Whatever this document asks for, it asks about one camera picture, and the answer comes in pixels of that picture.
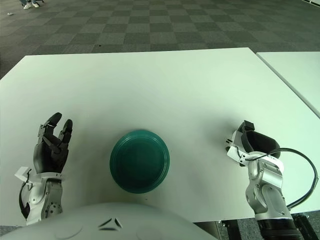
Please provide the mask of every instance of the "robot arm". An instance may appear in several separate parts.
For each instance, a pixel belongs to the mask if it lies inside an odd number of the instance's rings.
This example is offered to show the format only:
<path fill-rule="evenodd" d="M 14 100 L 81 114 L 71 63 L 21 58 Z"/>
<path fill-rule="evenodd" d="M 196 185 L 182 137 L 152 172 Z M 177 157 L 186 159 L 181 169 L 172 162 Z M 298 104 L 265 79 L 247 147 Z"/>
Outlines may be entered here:
<path fill-rule="evenodd" d="M 280 153 L 266 155 L 279 145 L 254 130 L 252 123 L 244 121 L 232 139 L 228 139 L 227 155 L 240 166 L 248 167 L 249 186 L 245 196 L 262 237 L 266 240 L 300 239 L 282 194 L 284 165 L 278 160 Z"/>
<path fill-rule="evenodd" d="M 62 180 L 61 174 L 68 157 L 68 146 L 73 123 L 68 119 L 59 134 L 53 135 L 54 128 L 61 119 L 57 112 L 41 125 L 38 133 L 38 143 L 34 147 L 33 164 L 36 175 L 30 175 L 31 168 L 21 167 L 15 176 L 23 181 L 19 193 L 21 213 L 26 224 L 34 224 L 62 213 Z M 27 186 L 28 200 L 24 206 L 22 191 Z"/>

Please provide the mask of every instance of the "white tabletop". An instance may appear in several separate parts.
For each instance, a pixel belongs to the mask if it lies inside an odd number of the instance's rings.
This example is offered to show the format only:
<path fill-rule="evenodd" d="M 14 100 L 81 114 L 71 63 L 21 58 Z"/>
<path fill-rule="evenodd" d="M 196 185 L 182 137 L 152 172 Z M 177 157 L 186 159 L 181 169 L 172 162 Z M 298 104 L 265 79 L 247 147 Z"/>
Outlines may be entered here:
<path fill-rule="evenodd" d="M 320 51 L 258 52 L 257 55 L 320 118 Z"/>
<path fill-rule="evenodd" d="M 67 118 L 74 123 L 62 172 L 65 212 L 134 202 L 192 222 L 253 217 L 248 170 L 225 152 L 243 120 L 320 171 L 320 119 L 249 48 L 25 56 L 0 81 L 1 225 L 25 223 L 14 173 L 33 167 L 39 125 L 55 112 L 63 114 L 56 134 Z M 158 134 L 170 153 L 165 180 L 146 194 L 122 190 L 109 169 L 118 139 L 136 129 Z M 291 153 L 280 159 L 290 203 L 309 189 L 313 173 Z M 319 199 L 320 187 L 294 210 L 318 210 Z"/>

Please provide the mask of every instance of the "round green container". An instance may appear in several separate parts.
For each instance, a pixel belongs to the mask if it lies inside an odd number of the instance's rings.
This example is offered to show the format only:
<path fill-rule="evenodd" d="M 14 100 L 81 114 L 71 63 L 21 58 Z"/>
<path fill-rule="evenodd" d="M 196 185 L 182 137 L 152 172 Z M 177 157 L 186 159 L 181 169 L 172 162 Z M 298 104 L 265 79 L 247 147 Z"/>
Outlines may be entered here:
<path fill-rule="evenodd" d="M 136 130 L 123 136 L 110 157 L 110 171 L 115 182 L 135 194 L 155 189 L 165 179 L 169 165 L 165 142 L 147 130 Z"/>

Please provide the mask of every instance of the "person's feet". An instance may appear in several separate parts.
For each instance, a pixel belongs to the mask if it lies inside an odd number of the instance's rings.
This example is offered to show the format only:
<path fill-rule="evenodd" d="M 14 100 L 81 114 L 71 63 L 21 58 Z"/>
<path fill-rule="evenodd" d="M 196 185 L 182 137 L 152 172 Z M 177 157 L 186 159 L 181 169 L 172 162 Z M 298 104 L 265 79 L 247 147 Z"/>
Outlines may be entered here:
<path fill-rule="evenodd" d="M 32 5 L 33 5 L 35 8 L 38 8 L 38 7 L 39 7 L 39 4 L 38 4 L 38 3 L 32 3 Z"/>
<path fill-rule="evenodd" d="M 26 5 L 23 7 L 23 9 L 29 9 L 31 7 L 32 5 L 30 4 L 30 2 L 27 2 Z"/>

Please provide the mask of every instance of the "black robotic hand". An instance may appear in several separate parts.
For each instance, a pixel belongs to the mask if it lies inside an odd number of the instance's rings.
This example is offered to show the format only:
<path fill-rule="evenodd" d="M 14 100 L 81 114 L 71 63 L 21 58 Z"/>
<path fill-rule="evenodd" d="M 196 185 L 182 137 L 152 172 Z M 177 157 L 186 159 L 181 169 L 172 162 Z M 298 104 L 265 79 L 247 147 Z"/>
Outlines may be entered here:
<path fill-rule="evenodd" d="M 57 112 L 45 124 L 40 125 L 38 143 L 33 152 L 33 164 L 37 174 L 61 173 L 66 164 L 73 123 L 68 119 L 59 137 L 56 137 L 54 128 L 61 117 L 62 114 Z"/>

